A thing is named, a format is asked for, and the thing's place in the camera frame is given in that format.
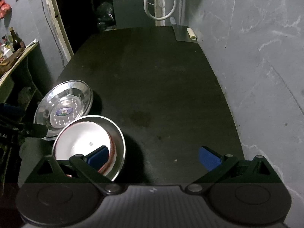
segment gray wall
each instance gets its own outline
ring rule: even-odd
[[[179,0],[234,117],[246,159],[264,155],[304,224],[304,0]],[[165,0],[166,13],[172,0]]]
[[[63,66],[58,48],[45,20],[41,1],[5,0],[5,2],[11,5],[12,12],[0,20],[0,36],[10,34],[9,28],[12,26],[26,45],[34,39],[39,40],[39,46],[28,56],[28,64],[34,82],[45,93],[55,83]],[[43,2],[48,20],[51,22],[45,0]]]

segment metal plate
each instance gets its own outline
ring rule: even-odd
[[[75,154],[88,155],[103,145],[109,152],[115,147],[111,164],[102,173],[113,181],[124,164],[126,144],[119,127],[106,117],[90,115],[71,122],[55,140],[52,154],[57,160],[68,160]]]
[[[45,140],[55,140],[60,131],[90,111],[93,92],[83,81],[72,80],[54,87],[40,102],[34,123],[48,128]]]

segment metal basin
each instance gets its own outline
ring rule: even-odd
[[[55,140],[70,122],[88,114],[92,102],[93,91],[85,82],[63,82],[54,87],[40,102],[34,123],[47,126],[48,133],[43,139]]]
[[[58,135],[52,154],[56,160],[68,160],[75,154],[86,156],[103,145],[110,156],[107,166],[98,172],[113,181],[124,164],[126,144],[120,128],[109,118],[90,115],[74,120]]]

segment dark wooden table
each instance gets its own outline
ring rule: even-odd
[[[203,51],[176,41],[172,27],[115,30],[88,39],[57,84],[72,79],[93,89],[91,114],[112,119],[124,133],[120,182],[192,182],[207,172],[198,160],[201,146],[244,158]]]

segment screw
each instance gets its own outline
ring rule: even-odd
[[[203,187],[199,184],[190,184],[187,188],[192,193],[200,192],[203,189]]]
[[[105,190],[109,193],[115,193],[120,191],[120,186],[118,184],[111,183],[105,187]]]

